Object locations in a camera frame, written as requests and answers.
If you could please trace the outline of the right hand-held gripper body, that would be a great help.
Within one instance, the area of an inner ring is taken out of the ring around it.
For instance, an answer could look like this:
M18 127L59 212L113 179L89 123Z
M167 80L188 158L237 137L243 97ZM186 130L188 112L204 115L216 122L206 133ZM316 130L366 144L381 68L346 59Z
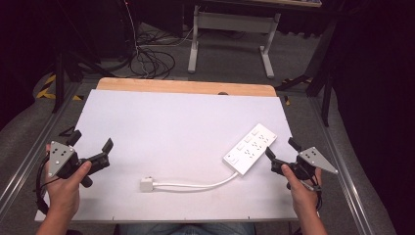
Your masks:
M321 189L319 183L313 179L315 169L317 167L334 174L339 173L338 170L315 147L299 152L297 160L294 163L286 163L277 158L276 162L271 162L271 170L283 175L281 169L282 165L287 165L295 174L297 179L309 190Z

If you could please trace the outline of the black metal stand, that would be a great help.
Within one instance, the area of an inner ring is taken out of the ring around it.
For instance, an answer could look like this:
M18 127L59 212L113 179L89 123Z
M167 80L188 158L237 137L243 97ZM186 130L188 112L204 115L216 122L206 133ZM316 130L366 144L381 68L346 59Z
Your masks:
M294 79L286 79L281 85L276 87L277 91L284 91L302 82L306 82L311 78L311 82L308 84L305 93L308 97L316 97L321 90L324 90L321 118L325 126L329 126L328 114L332 92L332 80L330 76L331 65L327 58L327 51L329 50L336 25L337 20L330 20L322 33L320 41L317 44L304 74Z

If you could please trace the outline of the metal floor rail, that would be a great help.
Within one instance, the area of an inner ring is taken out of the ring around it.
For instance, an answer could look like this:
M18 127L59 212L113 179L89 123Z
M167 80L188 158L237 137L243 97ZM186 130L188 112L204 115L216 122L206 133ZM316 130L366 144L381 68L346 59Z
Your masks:
M363 203L366 194L358 191L359 188L364 188L365 186L372 189L372 186L362 171L351 147L337 107L329 108L328 117L323 117L323 105L320 100L310 97L309 103L318 118L320 129L323 131L332 163L339 171L337 177L358 234L374 235L368 210L365 209Z
M54 100L40 99L0 131L0 219L19 195L44 145L62 119L79 83L69 83L63 104L53 113Z

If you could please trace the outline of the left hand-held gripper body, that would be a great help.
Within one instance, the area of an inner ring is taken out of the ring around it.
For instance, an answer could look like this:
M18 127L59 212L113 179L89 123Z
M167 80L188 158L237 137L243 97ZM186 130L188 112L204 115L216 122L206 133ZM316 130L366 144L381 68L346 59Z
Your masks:
M91 174L110 165L109 154L101 152L88 159L80 159L73 147L52 141L49 154L48 176L57 176L59 178L68 179L87 161L89 161L92 166L81 181L81 185L85 188L89 188L93 184L93 181L90 178Z

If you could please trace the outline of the person's right hand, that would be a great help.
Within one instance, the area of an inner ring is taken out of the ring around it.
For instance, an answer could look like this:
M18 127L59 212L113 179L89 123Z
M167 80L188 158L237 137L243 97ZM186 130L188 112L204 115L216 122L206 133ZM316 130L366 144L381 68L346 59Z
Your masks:
M317 217L317 194L308 190L286 164L283 164L281 169L291 185L293 208L298 218Z

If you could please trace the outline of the grey metal desk frame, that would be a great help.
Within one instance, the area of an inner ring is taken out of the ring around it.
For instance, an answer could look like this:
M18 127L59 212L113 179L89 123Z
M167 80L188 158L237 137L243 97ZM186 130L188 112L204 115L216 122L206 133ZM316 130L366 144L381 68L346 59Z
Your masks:
M201 7L196 5L193 12L193 39L190 49L188 73L196 71L198 59L198 32L202 29L234 30L243 32L266 33L268 35L266 44L259 47L260 57L263 62L266 76L272 79L275 74L272 68L269 50L272 45L281 15L275 14L273 18L261 18L253 16L238 16L219 13L205 13Z

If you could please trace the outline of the white power strip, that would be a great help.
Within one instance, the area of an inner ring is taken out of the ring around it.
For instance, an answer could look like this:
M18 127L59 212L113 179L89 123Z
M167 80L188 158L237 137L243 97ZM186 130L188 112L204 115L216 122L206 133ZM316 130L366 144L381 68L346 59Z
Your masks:
M222 160L240 175L245 175L276 139L274 132L259 123Z

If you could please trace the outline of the wooden table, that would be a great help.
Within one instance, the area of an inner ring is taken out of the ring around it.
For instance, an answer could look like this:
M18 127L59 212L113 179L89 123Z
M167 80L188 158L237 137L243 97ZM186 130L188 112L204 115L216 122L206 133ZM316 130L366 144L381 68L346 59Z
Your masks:
M276 97L271 85L103 77L97 90Z

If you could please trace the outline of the person's legs in jeans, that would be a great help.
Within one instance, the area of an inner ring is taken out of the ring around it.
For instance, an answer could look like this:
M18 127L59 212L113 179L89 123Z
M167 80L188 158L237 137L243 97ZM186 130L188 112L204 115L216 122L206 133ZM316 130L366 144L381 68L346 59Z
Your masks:
M256 235L253 223L137 223L122 224L119 235Z

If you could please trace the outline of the white plug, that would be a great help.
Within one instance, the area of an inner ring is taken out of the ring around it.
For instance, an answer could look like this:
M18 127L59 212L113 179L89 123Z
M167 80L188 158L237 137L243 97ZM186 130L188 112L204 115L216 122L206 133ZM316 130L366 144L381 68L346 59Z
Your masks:
M149 193L154 190L154 179L152 177L145 177L140 180L140 190L144 193Z

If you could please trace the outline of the white board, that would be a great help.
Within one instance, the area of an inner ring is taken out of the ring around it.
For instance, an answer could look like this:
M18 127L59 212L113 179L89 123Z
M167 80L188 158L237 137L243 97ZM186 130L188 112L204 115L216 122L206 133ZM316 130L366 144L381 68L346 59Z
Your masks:
M260 157L234 176L223 157L257 124L277 135L272 151L291 162L292 133L277 97L94 90L76 124L82 158L111 138L110 166L80 191L77 221L219 221L293 219L284 177ZM154 179L144 193L140 180Z

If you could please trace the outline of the yellow and black floor tape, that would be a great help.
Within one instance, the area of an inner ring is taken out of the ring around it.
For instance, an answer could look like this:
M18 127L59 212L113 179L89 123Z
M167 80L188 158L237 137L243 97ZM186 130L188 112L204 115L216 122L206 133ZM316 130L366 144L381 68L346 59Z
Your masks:
M50 93L50 88L52 87L52 84L55 80L56 80L56 75L54 73L51 73L49 77L46 79L46 81L44 82L40 91L37 93L36 98L37 99L45 98L45 99L55 100L56 94Z

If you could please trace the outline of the black tripod stand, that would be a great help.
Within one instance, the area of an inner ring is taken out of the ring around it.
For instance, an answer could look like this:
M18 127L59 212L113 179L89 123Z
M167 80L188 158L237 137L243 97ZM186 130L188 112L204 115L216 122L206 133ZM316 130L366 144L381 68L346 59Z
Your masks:
M65 101L65 74L71 82L83 79L80 64L102 76L113 76L108 70L97 65L92 47L85 38L85 33L79 31L70 17L71 9L77 10L78 0L51 0L58 8L57 19L52 20L56 54L56 100L53 113L56 113Z

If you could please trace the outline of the person's left hand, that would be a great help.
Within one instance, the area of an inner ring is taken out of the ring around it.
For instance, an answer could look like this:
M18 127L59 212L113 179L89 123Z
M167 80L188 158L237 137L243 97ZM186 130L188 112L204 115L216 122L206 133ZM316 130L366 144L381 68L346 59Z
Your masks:
M50 206L47 218L71 220L79 207L79 185L91 168L89 161L82 164L68 179L59 179L47 186Z

